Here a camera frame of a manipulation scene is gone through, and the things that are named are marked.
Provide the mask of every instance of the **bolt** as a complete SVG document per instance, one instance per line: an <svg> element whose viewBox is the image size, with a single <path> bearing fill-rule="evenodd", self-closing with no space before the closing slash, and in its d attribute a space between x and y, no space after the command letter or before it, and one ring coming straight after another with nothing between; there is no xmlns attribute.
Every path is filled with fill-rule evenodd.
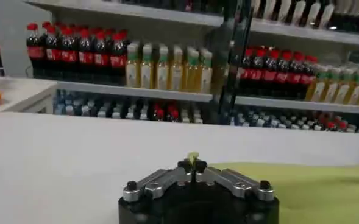
<svg viewBox="0 0 359 224"><path fill-rule="evenodd" d="M136 181L129 181L128 183L126 183L126 189L128 189L129 191L136 190L137 189Z"/></svg>

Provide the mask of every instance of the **white shelf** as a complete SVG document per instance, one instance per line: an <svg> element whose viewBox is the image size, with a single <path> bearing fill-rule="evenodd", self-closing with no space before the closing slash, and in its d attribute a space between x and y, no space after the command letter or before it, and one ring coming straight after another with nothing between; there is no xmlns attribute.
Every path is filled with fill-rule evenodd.
<svg viewBox="0 0 359 224"><path fill-rule="evenodd" d="M355 106L355 105L302 102L302 101L293 101L293 100L265 99L265 98L241 97L241 96L238 96L236 98L235 103L236 105L290 108L290 109L298 109L298 110L319 110L319 111L332 111L332 112L340 112L340 113L359 114L359 106Z"/></svg>
<svg viewBox="0 0 359 224"><path fill-rule="evenodd" d="M24 2L44 9L48 9L48 7L80 9L93 12L137 16L213 27L218 27L223 22L223 19L220 16L156 9L152 7L143 7L139 5L128 5L114 2L103 2L101 0L24 0ZM284 24L271 21L262 21L259 19L252 20L251 31L359 46L359 35L357 34L287 26Z"/></svg>
<svg viewBox="0 0 359 224"><path fill-rule="evenodd" d="M177 91L167 91L159 89L142 89L142 88L129 88L110 85L98 85L89 83L77 82L57 82L58 89L65 89L70 91L81 91L91 93L113 94L122 96L137 96L158 99L172 99L192 102L209 102L211 94L202 93L186 93Z"/></svg>

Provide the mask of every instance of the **white countertop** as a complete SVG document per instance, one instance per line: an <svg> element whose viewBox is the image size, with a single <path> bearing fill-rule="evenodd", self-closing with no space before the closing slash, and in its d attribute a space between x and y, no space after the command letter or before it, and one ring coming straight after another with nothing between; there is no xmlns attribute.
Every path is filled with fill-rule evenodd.
<svg viewBox="0 0 359 224"><path fill-rule="evenodd" d="M118 223L125 183L190 151L210 163L354 165L359 135L0 113L0 224Z"/></svg>

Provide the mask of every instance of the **shelf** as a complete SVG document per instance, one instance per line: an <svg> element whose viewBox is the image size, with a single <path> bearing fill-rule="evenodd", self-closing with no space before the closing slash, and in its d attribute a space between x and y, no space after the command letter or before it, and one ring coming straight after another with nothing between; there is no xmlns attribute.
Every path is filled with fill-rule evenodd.
<svg viewBox="0 0 359 224"><path fill-rule="evenodd" d="M110 85L98 85L89 83L77 83L77 82L57 82L58 89L65 89L70 91L113 94L122 96L137 96L148 97L157 99L172 99L191 102L209 102L211 100L211 94L202 93L186 93L177 91L167 91L159 89L142 89L142 88L129 88Z"/></svg>
<svg viewBox="0 0 359 224"><path fill-rule="evenodd" d="M104 2L102 0L24 0L24 2L41 7L45 10L48 10L51 7L60 7L66 9L79 9L92 12L137 16L213 27L219 27L223 22L223 19L220 16L180 12L167 9L156 9L139 5ZM359 46L358 34L287 26L284 24L272 21L263 21L260 19L252 20L251 31Z"/></svg>
<svg viewBox="0 0 359 224"><path fill-rule="evenodd" d="M259 106L259 107L290 108L297 110L318 110L318 111L359 114L359 106L355 106L355 105L302 102L302 101L293 101L293 100L265 99L265 98L241 97L241 96L238 96L236 98L235 103L236 105L250 105L250 106Z"/></svg>

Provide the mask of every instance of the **yellow-green towel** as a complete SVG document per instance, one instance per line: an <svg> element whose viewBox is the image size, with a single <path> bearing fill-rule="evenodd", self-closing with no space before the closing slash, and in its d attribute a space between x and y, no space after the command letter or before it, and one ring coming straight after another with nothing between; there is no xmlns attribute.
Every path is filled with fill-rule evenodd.
<svg viewBox="0 0 359 224"><path fill-rule="evenodd" d="M359 224L359 166L212 164L268 180L280 200L281 224Z"/></svg>

